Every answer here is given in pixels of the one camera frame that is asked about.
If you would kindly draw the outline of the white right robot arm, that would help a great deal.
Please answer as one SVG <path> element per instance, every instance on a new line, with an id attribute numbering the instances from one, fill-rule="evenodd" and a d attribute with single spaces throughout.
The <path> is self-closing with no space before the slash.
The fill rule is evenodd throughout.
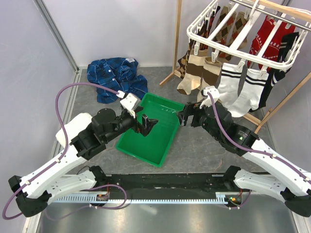
<path id="1" fill-rule="evenodd" d="M 303 216 L 311 215 L 311 174 L 296 166 L 268 146 L 263 139 L 245 126 L 236 124 L 220 103 L 200 107 L 188 102 L 177 112 L 180 125 L 185 126 L 192 117 L 192 127 L 202 127 L 227 151 L 245 158 L 272 175 L 265 178 L 239 167 L 231 166 L 223 178 L 228 191 L 249 189 L 273 197 Z"/>

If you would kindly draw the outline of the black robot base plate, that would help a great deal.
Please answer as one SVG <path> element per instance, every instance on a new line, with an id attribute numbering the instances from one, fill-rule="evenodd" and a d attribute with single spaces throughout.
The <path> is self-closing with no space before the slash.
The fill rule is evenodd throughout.
<path id="1" fill-rule="evenodd" d="M 90 166 L 89 171 L 95 173 L 95 187 L 111 185 L 101 188 L 101 191 L 124 193 L 116 185 L 123 188 L 126 194 L 155 194 L 177 197 L 180 194 L 194 193 L 206 197 L 216 192 L 248 192 L 246 188 L 239 188 L 233 182 L 232 168 L 225 173 L 142 173 L 142 174 L 112 174 L 103 172 L 100 166 Z"/>

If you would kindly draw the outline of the white black-striped sock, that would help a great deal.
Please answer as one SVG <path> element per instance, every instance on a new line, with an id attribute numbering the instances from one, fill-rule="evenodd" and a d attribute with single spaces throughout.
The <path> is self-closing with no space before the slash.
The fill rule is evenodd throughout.
<path id="1" fill-rule="evenodd" d="M 261 94 L 268 80 L 268 73 L 262 76 L 259 70 L 248 69 L 241 93 L 235 102 L 228 108 L 232 117 L 242 117 L 249 110 L 256 110 L 259 106 Z"/>
<path id="2" fill-rule="evenodd" d="M 238 70 L 237 65 L 223 63 L 220 83 L 217 87 L 222 105 L 229 108 L 238 98 L 238 88 L 242 77 L 242 69 Z"/>

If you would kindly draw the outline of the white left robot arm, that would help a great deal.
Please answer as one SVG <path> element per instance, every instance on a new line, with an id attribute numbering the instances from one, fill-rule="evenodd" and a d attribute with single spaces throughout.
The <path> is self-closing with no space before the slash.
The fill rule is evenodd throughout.
<path id="1" fill-rule="evenodd" d="M 32 217 L 47 208 L 56 199 L 80 190 L 101 191 L 107 185 L 106 175 L 99 166 L 72 177 L 62 178 L 67 172 L 82 165 L 106 149 L 106 145 L 132 130 L 147 136 L 158 119 L 150 119 L 134 110 L 122 109 L 121 114 L 109 108 L 101 109 L 96 115 L 88 113 L 77 115 L 57 133 L 57 141 L 63 150 L 37 170 L 26 176 L 13 176 L 8 180 L 13 196 L 25 217 Z"/>

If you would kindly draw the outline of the beige brown striped sock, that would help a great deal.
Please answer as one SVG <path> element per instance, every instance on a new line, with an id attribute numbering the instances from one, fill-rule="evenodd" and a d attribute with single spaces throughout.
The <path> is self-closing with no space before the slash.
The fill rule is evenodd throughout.
<path id="1" fill-rule="evenodd" d="M 203 65 L 203 73 L 201 78 L 201 85 L 197 95 L 197 101 L 201 101 L 203 96 L 201 91 L 208 86 L 215 86 L 221 72 L 222 63 L 218 60 L 212 61 L 211 57 L 206 57 Z"/>
<path id="2" fill-rule="evenodd" d="M 194 49 L 190 51 L 185 76 L 177 86 L 177 91 L 179 93 L 189 95 L 192 90 L 201 85 L 203 65 L 207 55 L 208 49 L 199 50 L 197 55 L 194 54 Z"/>

